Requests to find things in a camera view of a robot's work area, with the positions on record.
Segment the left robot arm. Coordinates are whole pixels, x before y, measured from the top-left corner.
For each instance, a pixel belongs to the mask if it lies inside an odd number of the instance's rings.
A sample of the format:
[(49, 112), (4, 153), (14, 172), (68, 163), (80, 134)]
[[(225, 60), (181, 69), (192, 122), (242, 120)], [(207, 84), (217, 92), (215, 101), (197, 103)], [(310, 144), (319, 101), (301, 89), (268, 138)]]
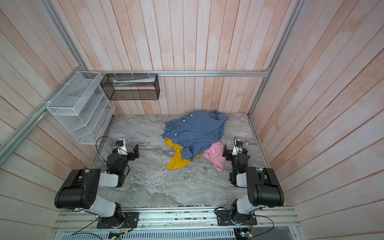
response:
[(117, 148), (107, 157), (105, 173), (101, 169), (72, 170), (55, 196), (55, 207), (96, 215), (101, 221), (98, 228), (121, 228), (127, 224), (121, 205), (98, 195), (98, 189), (122, 187), (130, 171), (129, 161), (140, 157), (139, 145), (128, 153), (122, 143), (117, 141)]

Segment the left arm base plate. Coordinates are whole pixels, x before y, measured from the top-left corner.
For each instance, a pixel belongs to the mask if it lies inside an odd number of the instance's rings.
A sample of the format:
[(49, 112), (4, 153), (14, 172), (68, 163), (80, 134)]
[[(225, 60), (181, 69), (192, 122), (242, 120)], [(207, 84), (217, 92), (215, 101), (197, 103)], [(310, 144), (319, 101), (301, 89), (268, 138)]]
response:
[(139, 221), (139, 212), (122, 212), (110, 218), (100, 218), (97, 229), (135, 229)]

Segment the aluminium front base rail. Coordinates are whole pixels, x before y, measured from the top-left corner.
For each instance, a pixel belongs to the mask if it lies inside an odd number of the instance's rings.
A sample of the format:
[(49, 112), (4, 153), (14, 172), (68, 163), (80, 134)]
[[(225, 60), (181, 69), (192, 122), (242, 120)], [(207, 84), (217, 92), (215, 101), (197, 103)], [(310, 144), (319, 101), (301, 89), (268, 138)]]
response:
[[(177, 229), (218, 229), (214, 207), (148, 207), (123, 208), (123, 212), (139, 213), (136, 230), (177, 230)], [(261, 227), (300, 226), (301, 222), (293, 207), (264, 208), (257, 210), (253, 229)], [(61, 212), (52, 228), (52, 232), (76, 232), (82, 228), (95, 231), (96, 216), (81, 212)]]

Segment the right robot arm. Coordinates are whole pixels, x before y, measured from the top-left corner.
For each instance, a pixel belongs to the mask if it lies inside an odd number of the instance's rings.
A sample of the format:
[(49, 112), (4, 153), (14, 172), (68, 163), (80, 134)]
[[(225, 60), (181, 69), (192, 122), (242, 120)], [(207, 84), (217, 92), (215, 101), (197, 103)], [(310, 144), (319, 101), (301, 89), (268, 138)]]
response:
[(284, 205), (284, 193), (273, 169), (248, 166), (248, 151), (238, 147), (233, 151), (224, 147), (223, 157), (232, 165), (229, 176), (231, 184), (245, 188), (247, 195), (235, 200), (229, 210), (215, 210), (220, 226), (256, 224), (256, 218), (252, 217), (255, 211)]

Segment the right aluminium frame post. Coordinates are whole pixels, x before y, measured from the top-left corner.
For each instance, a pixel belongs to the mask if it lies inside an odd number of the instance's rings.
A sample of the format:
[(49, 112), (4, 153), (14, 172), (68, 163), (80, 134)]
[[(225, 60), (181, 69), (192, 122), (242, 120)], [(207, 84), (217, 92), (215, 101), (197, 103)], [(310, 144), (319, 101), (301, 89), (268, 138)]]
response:
[(296, 25), (296, 22), (300, 18), (300, 15), (302, 14), (303, 8), (305, 8), (306, 4), (307, 4), (307, 1), (295, 1), (295, 5), (292, 9), (290, 17), (288, 18), (286, 27), (284, 28), (284, 31), (281, 34), (281, 37), (280, 37), (279, 42), (277, 44), (277, 47), (276, 47), (275, 51), (273, 52), (270, 64), (268, 65), (268, 68), (265, 71), (265, 73), (267, 75), (265, 77), (263, 77), (263, 79), (261, 81), (259, 81), (260, 84), (257, 83), (258, 88), (256, 91), (256, 95), (255, 95), (254, 101), (252, 102), (250, 110), (248, 111), (248, 117), (249, 118), (254, 114), (255, 109), (256, 109), (256, 107), (260, 101), (260, 98), (262, 97), (263, 92), (266, 88), (266, 85), (269, 81), (269, 78), (271, 77), (276, 65), (278, 64), (278, 62), (281, 58), (281, 55), (284, 52), (286, 44), (288, 43), (288, 41), (292, 35), (292, 32), (293, 32), (295, 25)]

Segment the left aluminium frame rail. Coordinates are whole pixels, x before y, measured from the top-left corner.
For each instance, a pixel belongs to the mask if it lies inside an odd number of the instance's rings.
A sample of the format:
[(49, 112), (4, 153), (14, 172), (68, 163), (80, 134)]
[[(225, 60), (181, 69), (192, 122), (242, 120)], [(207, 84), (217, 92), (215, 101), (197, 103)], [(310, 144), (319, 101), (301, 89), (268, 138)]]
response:
[(48, 114), (48, 106), (55, 99), (55, 97), (69, 84), (74, 76), (84, 70), (85, 67), (80, 65), (72, 73), (67, 76), (63, 83), (51, 93), (51, 95), (44, 100), (40, 106), (21, 124), (21, 126), (13, 132), (13, 134), (6, 139), (5, 143), (1, 145), (1, 167), (9, 160), (11, 155), (22, 145), (34, 129)]

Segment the yellow cloth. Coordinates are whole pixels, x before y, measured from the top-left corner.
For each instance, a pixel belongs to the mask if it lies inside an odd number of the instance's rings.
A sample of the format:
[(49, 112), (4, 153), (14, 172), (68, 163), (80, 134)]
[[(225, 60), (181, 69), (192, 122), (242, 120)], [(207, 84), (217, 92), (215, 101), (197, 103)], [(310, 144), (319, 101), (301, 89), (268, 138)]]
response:
[(170, 163), (167, 166), (168, 170), (177, 170), (186, 167), (192, 161), (190, 159), (185, 159), (183, 155), (184, 148), (176, 143), (173, 143), (171, 139), (165, 138), (165, 144), (168, 147), (172, 147), (174, 149), (174, 156), (172, 157)]

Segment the blue checkered button shirt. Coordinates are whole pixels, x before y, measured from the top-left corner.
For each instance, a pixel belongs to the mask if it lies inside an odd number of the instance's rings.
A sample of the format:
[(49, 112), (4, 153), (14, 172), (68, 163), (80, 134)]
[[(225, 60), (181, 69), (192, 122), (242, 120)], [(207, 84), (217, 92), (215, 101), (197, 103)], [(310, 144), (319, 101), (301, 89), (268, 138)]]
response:
[(183, 159), (193, 161), (221, 140), (228, 119), (225, 113), (216, 110), (212, 113), (195, 111), (166, 122), (162, 137), (180, 145)]

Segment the pink cloth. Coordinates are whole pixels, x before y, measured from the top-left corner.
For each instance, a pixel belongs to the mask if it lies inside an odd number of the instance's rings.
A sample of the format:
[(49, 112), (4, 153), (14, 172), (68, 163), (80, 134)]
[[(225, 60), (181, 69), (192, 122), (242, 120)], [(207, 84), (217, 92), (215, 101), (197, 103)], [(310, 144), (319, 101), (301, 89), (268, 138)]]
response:
[(211, 145), (209, 149), (204, 151), (204, 157), (213, 163), (218, 172), (223, 172), (226, 158), (223, 157), (224, 146), (220, 142)]

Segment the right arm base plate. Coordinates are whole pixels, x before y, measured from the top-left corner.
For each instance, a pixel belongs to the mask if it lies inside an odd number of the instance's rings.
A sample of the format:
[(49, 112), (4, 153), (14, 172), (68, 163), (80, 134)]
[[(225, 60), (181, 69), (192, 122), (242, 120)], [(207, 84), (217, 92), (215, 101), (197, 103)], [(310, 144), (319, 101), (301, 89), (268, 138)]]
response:
[(214, 213), (217, 216), (219, 226), (256, 226), (258, 224), (256, 217), (239, 214), (236, 211), (220, 208), (214, 210)]

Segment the aluminium horizontal frame rail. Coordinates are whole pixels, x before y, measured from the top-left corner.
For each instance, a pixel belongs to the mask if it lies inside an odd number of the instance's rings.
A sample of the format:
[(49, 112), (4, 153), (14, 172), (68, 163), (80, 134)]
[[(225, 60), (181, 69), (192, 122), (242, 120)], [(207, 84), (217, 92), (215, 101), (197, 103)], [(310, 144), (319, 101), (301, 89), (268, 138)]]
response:
[(102, 76), (106, 74), (127, 74), (130, 76), (157, 75), (158, 77), (266, 77), (268, 71), (97, 71)]

